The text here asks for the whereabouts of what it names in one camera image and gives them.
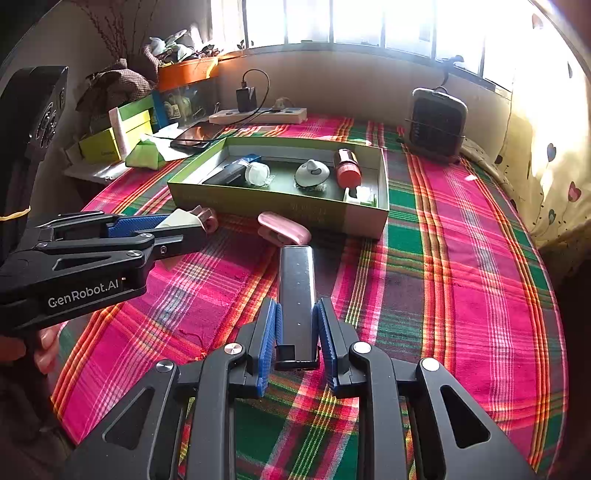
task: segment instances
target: orange container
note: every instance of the orange container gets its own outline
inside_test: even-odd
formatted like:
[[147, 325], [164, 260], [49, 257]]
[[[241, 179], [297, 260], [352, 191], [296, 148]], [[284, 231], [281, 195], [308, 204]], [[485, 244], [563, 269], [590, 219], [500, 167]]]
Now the orange container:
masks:
[[187, 60], [158, 69], [158, 90], [168, 90], [217, 77], [217, 57]]

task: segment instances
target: window frame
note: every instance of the window frame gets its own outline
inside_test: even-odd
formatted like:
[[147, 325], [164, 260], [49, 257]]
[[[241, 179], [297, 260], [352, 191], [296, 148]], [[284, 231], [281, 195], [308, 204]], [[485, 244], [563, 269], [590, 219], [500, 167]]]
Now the window frame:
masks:
[[[242, 23], [244, 30], [244, 50], [237, 50], [221, 56], [221, 60], [232, 59], [244, 55], [263, 54], [263, 53], [278, 53], [288, 51], [341, 51], [351, 53], [365, 53], [376, 55], [380, 57], [386, 57], [397, 60], [405, 60], [419, 65], [424, 65], [432, 68], [441, 68], [442, 61], [437, 60], [437, 24], [433, 24], [433, 39], [431, 41], [431, 57], [426, 57], [412, 52], [404, 50], [396, 50], [394, 48], [386, 48], [386, 19], [385, 13], [382, 14], [382, 30], [380, 32], [380, 44], [379, 47], [372, 45], [359, 45], [349, 43], [335, 43], [335, 32], [334, 32], [334, 0], [329, 0], [329, 40], [327, 42], [303, 42], [303, 43], [289, 43], [287, 38], [287, 14], [286, 4], [287, 0], [283, 0], [283, 15], [284, 15], [284, 42], [278, 45], [269, 45], [265, 47], [250, 47], [250, 40], [248, 38], [248, 21], [246, 19], [246, 3], [247, 0], [242, 0]], [[486, 41], [483, 42], [482, 56], [480, 58], [480, 68], [478, 74], [472, 73], [461, 67], [454, 66], [450, 73], [462, 79], [468, 80], [469, 82], [476, 83], [477, 85], [490, 90], [491, 92], [498, 93], [501, 96], [509, 98], [511, 91], [506, 88], [497, 85], [495, 82], [484, 78], [484, 64], [486, 58]]]

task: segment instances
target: striped fabric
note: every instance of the striped fabric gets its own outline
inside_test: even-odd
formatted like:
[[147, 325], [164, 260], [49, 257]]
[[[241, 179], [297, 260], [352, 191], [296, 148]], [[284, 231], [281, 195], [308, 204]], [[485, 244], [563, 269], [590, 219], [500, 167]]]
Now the striped fabric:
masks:
[[[313, 232], [317, 291], [332, 297], [339, 318], [362, 340], [390, 356], [444, 363], [546, 476], [564, 430], [567, 375], [544, 266], [487, 174], [466, 161], [443, 166], [412, 155], [400, 134], [382, 124], [324, 117], [239, 132], [385, 147], [384, 235], [376, 242]], [[171, 212], [166, 181], [187, 162], [131, 171], [87, 208]], [[66, 327], [67, 360], [53, 401], [75, 442], [155, 361], [204, 358], [253, 320], [265, 296], [276, 297], [278, 251], [256, 230], [252, 219], [220, 216], [220, 229], [202, 252], [187, 255], [172, 272], [153, 269], [148, 293], [96, 312], [75, 342]], [[358, 401], [336, 400], [322, 371], [274, 373], [265, 398], [241, 401], [236, 411], [238, 478], [355, 478]], [[409, 433], [407, 445], [409, 478], [416, 478]]]

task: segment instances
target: silver screw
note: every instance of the silver screw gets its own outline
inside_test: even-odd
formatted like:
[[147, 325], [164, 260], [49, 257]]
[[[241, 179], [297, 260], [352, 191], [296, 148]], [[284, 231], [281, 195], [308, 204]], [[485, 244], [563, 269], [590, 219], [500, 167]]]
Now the silver screw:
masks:
[[356, 342], [353, 344], [353, 350], [357, 353], [370, 353], [371, 345], [366, 342]]
[[156, 364], [156, 371], [160, 372], [161, 374], [165, 374], [166, 372], [170, 372], [174, 367], [174, 363], [171, 360], [161, 360]]
[[423, 368], [425, 370], [429, 370], [430, 372], [436, 372], [439, 370], [439, 362], [434, 358], [423, 358], [421, 361]]
[[242, 352], [242, 345], [240, 343], [229, 343], [223, 348], [223, 351], [228, 355], [237, 355]]

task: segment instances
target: gray framed device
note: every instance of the gray framed device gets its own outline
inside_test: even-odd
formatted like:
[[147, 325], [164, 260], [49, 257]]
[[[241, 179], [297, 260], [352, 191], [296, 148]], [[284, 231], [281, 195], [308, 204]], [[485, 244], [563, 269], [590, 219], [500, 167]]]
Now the gray framed device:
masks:
[[414, 153], [453, 163], [464, 140], [467, 116], [466, 104], [448, 95], [444, 87], [417, 88], [413, 91], [405, 142]]

